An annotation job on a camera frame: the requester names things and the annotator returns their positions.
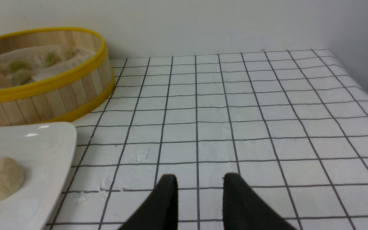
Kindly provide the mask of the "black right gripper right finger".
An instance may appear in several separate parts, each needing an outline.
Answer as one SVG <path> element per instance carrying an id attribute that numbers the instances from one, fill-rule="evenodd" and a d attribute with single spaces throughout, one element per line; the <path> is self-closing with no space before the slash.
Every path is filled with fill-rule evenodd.
<path id="1" fill-rule="evenodd" d="M 237 173 L 225 174 L 223 226 L 225 230 L 294 230 L 266 204 Z"/>

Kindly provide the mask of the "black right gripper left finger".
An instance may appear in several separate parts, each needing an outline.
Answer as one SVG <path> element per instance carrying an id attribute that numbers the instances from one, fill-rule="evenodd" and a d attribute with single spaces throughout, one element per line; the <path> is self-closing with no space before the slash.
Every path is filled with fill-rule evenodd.
<path id="1" fill-rule="evenodd" d="M 173 174 L 163 175 L 140 207 L 120 230 L 177 230 L 178 182 Z"/>

